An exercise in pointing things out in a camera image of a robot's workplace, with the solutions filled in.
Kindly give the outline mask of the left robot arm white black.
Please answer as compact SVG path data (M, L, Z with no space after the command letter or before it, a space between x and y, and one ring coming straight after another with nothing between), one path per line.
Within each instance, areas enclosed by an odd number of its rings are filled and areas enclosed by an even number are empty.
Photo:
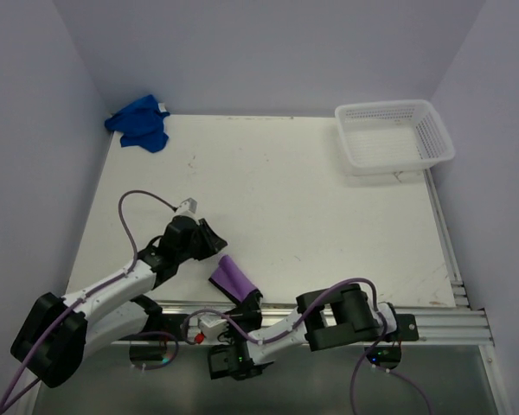
M127 336L170 338L148 292L173 278L184 262L209 259L227 246L206 220L177 215L164 233L110 277L69 295L40 296L10 352L49 387L68 380L95 351Z

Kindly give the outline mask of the white plastic perforated basket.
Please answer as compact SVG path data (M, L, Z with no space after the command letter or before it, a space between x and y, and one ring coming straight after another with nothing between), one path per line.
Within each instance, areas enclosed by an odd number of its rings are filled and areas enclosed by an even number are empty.
M456 155L440 115L423 99L340 105L335 120L355 176L430 169Z

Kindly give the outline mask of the black purple microfiber towel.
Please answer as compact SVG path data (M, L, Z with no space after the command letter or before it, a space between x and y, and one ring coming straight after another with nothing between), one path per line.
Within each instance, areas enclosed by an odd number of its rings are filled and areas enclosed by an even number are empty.
M260 289L244 274L229 255L222 256L208 281L235 305L263 298Z

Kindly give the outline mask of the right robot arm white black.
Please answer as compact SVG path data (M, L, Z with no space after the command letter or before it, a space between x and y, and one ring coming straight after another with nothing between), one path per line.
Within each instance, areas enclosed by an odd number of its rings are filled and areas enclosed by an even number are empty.
M288 316L268 327L230 322L228 344L208 351L209 376L247 380L261 375L292 348L305 345L317 352L358 342L392 341L399 332L394 306L378 303L375 286L354 278L298 296Z

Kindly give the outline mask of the blue towel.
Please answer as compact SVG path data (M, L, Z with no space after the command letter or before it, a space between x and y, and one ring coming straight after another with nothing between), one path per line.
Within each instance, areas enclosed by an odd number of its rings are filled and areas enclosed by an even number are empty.
M121 134L122 148L140 147L150 153L163 150L169 136L164 130L164 120L170 116L163 105L149 94L137 99L107 118L107 130Z

